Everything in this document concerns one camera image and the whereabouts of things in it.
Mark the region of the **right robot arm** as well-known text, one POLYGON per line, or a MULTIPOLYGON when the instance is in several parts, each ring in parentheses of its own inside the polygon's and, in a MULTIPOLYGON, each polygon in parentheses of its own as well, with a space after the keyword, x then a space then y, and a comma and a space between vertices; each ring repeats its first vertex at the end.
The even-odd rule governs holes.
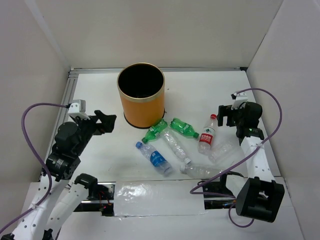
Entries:
POLYGON ((223 196, 236 197, 235 210, 242 217, 272 223, 275 221, 281 206, 285 188, 276 183, 271 173, 262 141, 265 139, 263 131, 258 128, 259 118, 262 116, 261 105, 254 102, 218 107, 217 123, 236 127, 236 137, 245 155, 250 157, 245 161, 248 179, 243 186, 236 187, 231 179, 219 182, 218 190, 223 196))

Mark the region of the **red label water bottle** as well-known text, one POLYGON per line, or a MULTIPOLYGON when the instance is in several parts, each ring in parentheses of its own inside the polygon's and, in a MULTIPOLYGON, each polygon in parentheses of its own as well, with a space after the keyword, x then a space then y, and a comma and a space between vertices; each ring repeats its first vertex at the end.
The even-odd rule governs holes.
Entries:
POLYGON ((197 149, 200 154, 206 155, 211 150, 216 136, 217 127, 217 115, 211 114, 199 136, 197 149))

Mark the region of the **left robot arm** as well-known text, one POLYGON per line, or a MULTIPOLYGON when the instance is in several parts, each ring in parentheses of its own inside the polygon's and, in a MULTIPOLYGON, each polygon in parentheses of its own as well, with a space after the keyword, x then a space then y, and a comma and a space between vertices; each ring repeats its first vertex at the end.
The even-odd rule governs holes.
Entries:
POLYGON ((22 214, 21 222, 3 240, 54 240, 64 222, 85 200, 99 200, 108 196, 108 188, 98 184, 98 179, 81 173, 70 184, 79 166, 80 155, 92 136, 111 133, 116 115, 105 115, 95 110, 94 115, 71 114, 72 121, 58 127, 55 143, 45 161, 44 174, 29 209, 22 214), (67 185, 66 195, 59 199, 67 185))

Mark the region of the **blue label water bottle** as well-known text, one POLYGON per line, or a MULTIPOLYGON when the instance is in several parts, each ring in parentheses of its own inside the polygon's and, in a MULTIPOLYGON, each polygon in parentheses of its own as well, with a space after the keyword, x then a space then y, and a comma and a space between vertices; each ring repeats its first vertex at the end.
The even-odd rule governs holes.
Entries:
POLYGON ((135 144, 135 147, 162 176, 168 177, 173 172, 172 165, 160 154, 160 152, 153 145, 138 141, 135 144))

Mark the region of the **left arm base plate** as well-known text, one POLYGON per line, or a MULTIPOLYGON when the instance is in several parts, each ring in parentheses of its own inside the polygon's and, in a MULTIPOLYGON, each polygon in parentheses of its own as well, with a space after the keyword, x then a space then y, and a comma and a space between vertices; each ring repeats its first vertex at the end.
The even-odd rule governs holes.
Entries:
POLYGON ((96 190, 74 210, 75 213, 99 213, 103 217, 114 216, 115 182, 99 182, 96 190))

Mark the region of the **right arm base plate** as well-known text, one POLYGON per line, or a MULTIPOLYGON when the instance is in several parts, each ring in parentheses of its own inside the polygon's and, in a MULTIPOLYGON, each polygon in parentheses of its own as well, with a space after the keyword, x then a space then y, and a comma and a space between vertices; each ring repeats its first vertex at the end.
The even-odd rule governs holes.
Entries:
POLYGON ((235 196, 220 180, 204 185, 201 190, 205 193, 203 195, 205 210, 228 209, 236 202, 235 196))

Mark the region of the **clear crushed bottle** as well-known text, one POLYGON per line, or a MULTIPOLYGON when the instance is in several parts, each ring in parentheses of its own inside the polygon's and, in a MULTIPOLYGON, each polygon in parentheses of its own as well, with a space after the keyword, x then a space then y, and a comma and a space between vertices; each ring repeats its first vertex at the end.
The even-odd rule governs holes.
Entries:
POLYGON ((176 137, 176 135, 171 129, 169 129, 168 127, 165 128, 161 132, 161 137, 164 139, 165 143, 172 150, 175 156, 184 165, 189 165, 192 162, 186 149, 183 147, 182 143, 179 141, 179 139, 176 137))

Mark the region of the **clear bottle white cap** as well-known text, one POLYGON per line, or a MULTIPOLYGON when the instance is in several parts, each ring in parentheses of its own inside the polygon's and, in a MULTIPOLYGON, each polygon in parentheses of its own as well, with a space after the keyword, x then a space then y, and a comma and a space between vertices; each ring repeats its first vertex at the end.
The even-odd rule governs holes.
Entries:
POLYGON ((199 164, 182 164, 179 169, 192 179, 210 179, 223 171, 211 165, 199 164))

